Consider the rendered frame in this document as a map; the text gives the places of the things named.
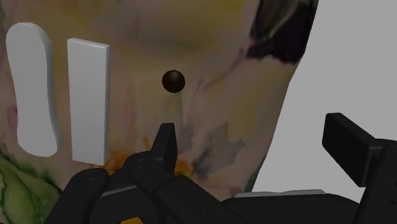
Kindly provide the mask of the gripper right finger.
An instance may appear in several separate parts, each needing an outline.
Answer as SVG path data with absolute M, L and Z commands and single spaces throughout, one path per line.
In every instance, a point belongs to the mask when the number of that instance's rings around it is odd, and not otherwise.
M 328 113 L 322 145 L 365 188 L 352 224 L 397 224 L 397 141 L 376 139 L 342 113 Z

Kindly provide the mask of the white rectangular remote control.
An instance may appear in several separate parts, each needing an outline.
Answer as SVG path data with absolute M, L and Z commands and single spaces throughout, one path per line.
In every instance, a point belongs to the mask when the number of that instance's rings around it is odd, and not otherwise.
M 110 46 L 67 40 L 73 160 L 104 165 L 108 157 Z

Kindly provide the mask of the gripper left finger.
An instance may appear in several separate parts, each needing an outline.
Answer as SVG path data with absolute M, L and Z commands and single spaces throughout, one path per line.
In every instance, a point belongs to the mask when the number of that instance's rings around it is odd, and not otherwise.
M 174 175 L 178 155 L 173 123 L 161 124 L 149 151 L 129 156 L 121 169 L 75 174 L 46 224 L 248 224 L 184 175 Z

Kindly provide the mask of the dark brown ball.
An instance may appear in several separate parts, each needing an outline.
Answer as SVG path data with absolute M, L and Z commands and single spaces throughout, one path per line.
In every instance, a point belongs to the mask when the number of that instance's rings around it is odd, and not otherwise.
M 170 93 L 178 93 L 185 87 L 185 77 L 180 71 L 170 70 L 162 76 L 162 86 Z

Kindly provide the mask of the colourful patterned bed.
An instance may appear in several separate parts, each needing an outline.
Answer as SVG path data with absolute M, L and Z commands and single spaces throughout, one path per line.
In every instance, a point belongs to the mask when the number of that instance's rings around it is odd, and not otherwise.
M 44 224 L 69 179 L 67 46 L 111 47 L 109 157 L 115 172 L 151 148 L 159 125 L 178 138 L 176 174 L 219 200 L 250 192 L 272 142 L 288 85 L 305 53 L 319 0 L 0 0 L 0 224 Z M 18 146 L 17 106 L 5 48 L 8 29 L 32 22 L 55 56 L 63 146 L 51 158 Z M 180 71 L 170 93 L 162 76 Z

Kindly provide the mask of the white curved remote control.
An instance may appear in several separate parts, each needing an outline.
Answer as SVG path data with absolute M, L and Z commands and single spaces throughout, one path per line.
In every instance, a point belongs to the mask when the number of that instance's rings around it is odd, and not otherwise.
M 20 22 L 7 32 L 6 51 L 18 110 L 18 144 L 31 155 L 51 157 L 62 139 L 55 107 L 52 43 L 40 26 Z

